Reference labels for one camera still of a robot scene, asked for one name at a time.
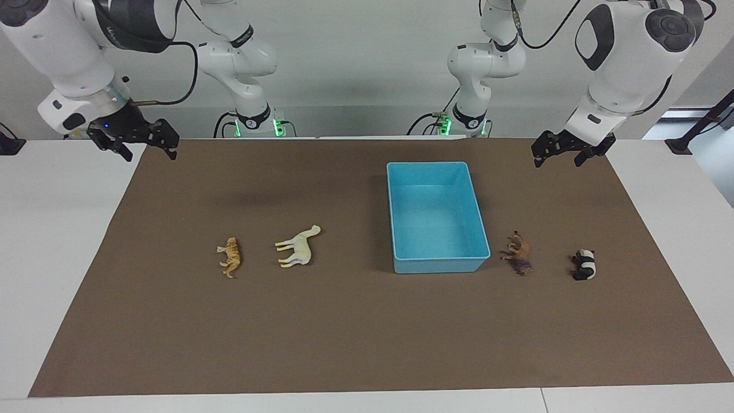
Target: brown mat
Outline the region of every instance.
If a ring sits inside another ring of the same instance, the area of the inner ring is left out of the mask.
[[[610,164],[527,140],[146,151],[30,396],[684,384],[733,377]],[[492,258],[392,269],[385,164],[469,164]],[[307,267],[272,243],[318,224]],[[536,271],[499,257],[521,231]],[[214,253],[240,239],[227,279]],[[573,281],[567,256],[597,251]]]

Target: black stand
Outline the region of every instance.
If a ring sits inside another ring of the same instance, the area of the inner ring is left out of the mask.
[[[698,123],[694,125],[683,137],[678,139],[666,139],[665,143],[668,148],[676,155],[692,155],[691,150],[688,149],[689,143],[698,136],[703,129],[716,122],[719,116],[724,113],[726,109],[734,104],[734,90],[730,91],[728,95],[722,99],[715,107],[713,107]]]
[[[25,144],[25,139],[10,139],[0,132],[0,155],[15,155],[21,151]]]

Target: toy animal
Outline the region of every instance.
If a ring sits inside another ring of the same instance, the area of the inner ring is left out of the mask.
[[[576,281],[586,281],[596,276],[596,260],[594,251],[578,250],[576,255],[571,258],[576,264],[576,271],[573,273],[573,279]]]
[[[307,239],[321,232],[321,227],[314,225],[311,229],[303,231],[290,240],[281,243],[275,243],[278,251],[293,249],[293,254],[286,259],[279,259],[278,262],[283,268],[293,267],[295,264],[306,265],[311,261],[311,249],[308,247]]]
[[[515,231],[515,235],[510,237],[511,243],[507,244],[507,251],[502,251],[507,254],[502,259],[512,261],[512,267],[521,276],[527,276],[533,271],[533,266],[530,265],[530,243]]]
[[[237,239],[235,237],[231,237],[229,240],[227,240],[227,246],[217,246],[217,252],[223,252],[227,254],[227,262],[220,262],[219,265],[226,267],[227,269],[224,270],[222,273],[227,277],[233,279],[234,276],[232,276],[232,272],[234,272],[234,270],[236,270],[241,264],[239,247],[237,246]]]

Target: tiger figurine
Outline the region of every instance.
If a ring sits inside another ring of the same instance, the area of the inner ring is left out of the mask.
[[[229,240],[227,240],[227,246],[217,246],[217,252],[224,252],[227,254],[227,262],[220,262],[219,265],[227,268],[222,272],[222,274],[233,279],[234,276],[232,276],[232,273],[239,267],[241,263],[239,246],[237,246],[237,239],[235,237],[231,237]]]

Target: white horse figurine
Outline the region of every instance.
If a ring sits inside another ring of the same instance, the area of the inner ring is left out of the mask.
[[[293,249],[293,254],[286,259],[279,259],[278,262],[283,268],[293,267],[295,264],[306,265],[311,261],[311,249],[308,247],[307,239],[321,232],[321,227],[314,225],[311,229],[303,231],[290,240],[281,243],[275,243],[278,251]]]

